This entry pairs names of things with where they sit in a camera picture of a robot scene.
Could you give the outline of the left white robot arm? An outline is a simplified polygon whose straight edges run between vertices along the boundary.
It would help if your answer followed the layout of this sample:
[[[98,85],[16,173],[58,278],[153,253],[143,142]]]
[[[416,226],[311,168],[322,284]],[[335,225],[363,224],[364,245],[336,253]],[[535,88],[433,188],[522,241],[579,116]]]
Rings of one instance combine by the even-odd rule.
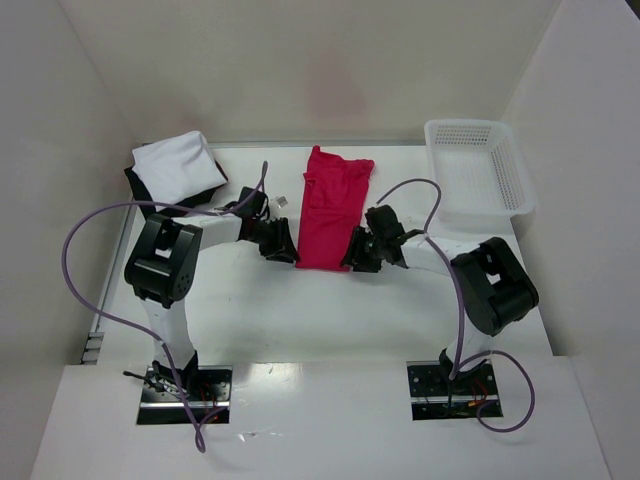
[[[149,216],[126,263],[124,278],[148,316],[154,337],[155,378],[186,391],[200,383],[197,350],[190,339],[185,298],[193,286],[199,253],[247,241],[270,261],[294,264],[299,254],[288,220],[273,216],[260,190],[243,188],[239,200],[208,215],[176,220]]]

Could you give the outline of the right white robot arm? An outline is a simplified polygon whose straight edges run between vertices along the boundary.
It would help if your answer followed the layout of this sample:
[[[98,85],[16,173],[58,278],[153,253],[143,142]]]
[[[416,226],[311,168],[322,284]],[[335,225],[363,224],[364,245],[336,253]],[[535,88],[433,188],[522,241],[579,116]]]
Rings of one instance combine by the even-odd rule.
[[[354,272],[377,273],[383,263],[439,273],[453,281],[457,335],[439,357],[442,374],[452,382],[479,367],[490,340],[523,320],[539,304],[539,293],[507,242],[491,237],[480,243],[434,238],[406,230],[384,205],[365,213],[341,264]]]

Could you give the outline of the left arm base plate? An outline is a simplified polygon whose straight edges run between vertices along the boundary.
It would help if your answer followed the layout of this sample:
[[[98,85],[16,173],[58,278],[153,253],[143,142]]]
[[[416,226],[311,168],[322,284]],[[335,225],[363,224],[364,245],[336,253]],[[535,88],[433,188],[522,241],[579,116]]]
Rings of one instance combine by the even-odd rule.
[[[198,384],[186,392],[195,419],[207,424],[228,424],[231,409],[232,368],[201,366]],[[144,376],[128,373],[143,382],[137,425],[178,425],[190,422],[177,388],[168,380],[159,379],[149,366]]]

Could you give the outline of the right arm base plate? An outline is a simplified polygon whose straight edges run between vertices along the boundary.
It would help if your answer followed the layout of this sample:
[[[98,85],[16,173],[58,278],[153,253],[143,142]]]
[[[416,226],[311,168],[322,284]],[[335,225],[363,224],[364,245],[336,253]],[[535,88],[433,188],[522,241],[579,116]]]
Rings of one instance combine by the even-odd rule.
[[[482,362],[450,382],[437,362],[408,363],[407,377],[412,418],[458,420],[503,416],[493,367]]]

